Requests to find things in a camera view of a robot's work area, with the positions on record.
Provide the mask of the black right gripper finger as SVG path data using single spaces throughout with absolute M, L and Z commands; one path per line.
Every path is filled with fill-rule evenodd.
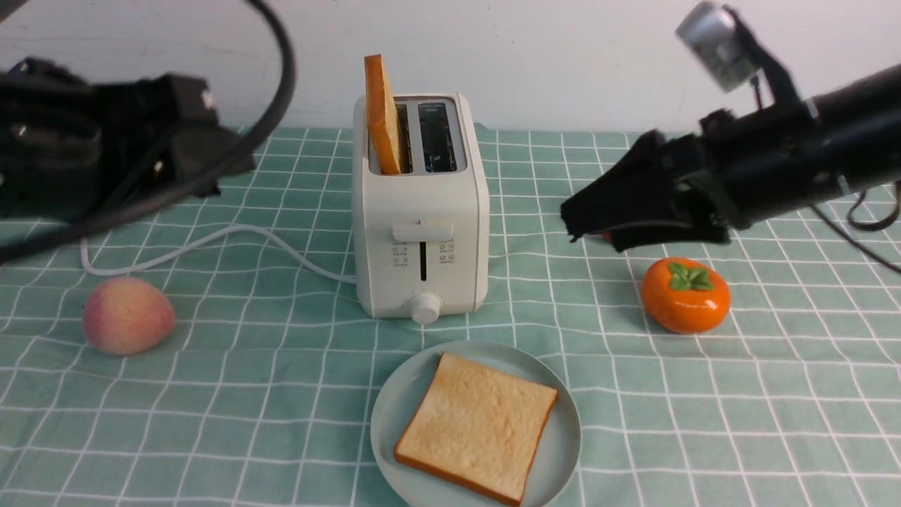
M 663 223 L 670 216 L 670 187 L 660 167 L 657 130 L 644 132 L 627 154 L 595 182 L 560 206 L 570 241 L 603 240 L 611 220 Z
M 671 243 L 728 244 L 729 227 L 708 220 L 691 223 L 610 221 L 610 244 L 617 251 Z

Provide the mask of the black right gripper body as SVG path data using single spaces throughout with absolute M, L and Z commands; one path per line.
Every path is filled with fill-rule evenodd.
M 746 229 L 747 216 L 725 187 L 722 167 L 712 151 L 708 134 L 718 134 L 735 115 L 726 109 L 700 120 L 701 134 L 657 133 L 660 167 L 670 187 L 669 218 L 665 229 Z

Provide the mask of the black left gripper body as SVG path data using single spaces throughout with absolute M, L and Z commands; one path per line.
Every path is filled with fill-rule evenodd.
M 182 182 L 241 141 L 203 78 L 90 84 L 48 60 L 2 72 L 1 214 L 71 223 Z

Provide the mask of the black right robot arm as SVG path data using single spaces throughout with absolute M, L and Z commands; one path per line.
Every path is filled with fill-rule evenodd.
M 699 134 L 644 132 L 560 207 L 567 234 L 617 251 L 727 244 L 733 231 L 899 180 L 900 70 L 743 118 L 718 110 Z

